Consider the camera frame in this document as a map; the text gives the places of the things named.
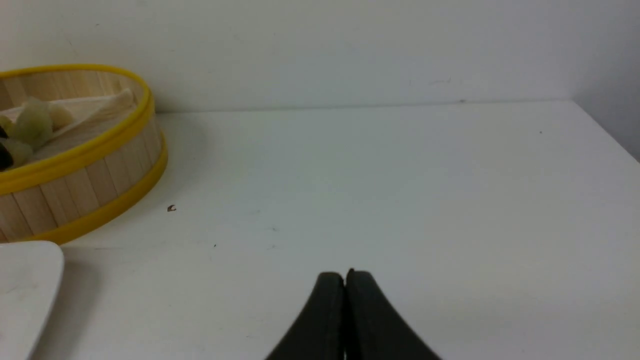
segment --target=bamboo steamer basket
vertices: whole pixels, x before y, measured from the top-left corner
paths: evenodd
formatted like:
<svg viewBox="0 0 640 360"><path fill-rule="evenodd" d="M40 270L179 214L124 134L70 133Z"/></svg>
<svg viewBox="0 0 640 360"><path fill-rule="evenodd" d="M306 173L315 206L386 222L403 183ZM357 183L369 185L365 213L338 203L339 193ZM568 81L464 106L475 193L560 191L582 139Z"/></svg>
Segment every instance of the bamboo steamer basket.
<svg viewBox="0 0 640 360"><path fill-rule="evenodd" d="M136 74L105 65L0 73L0 113L9 117L33 96L78 119L123 91L132 93L127 111L89 115L28 164L0 172L0 243L62 244L106 224L153 188L168 158L152 94Z"/></svg>

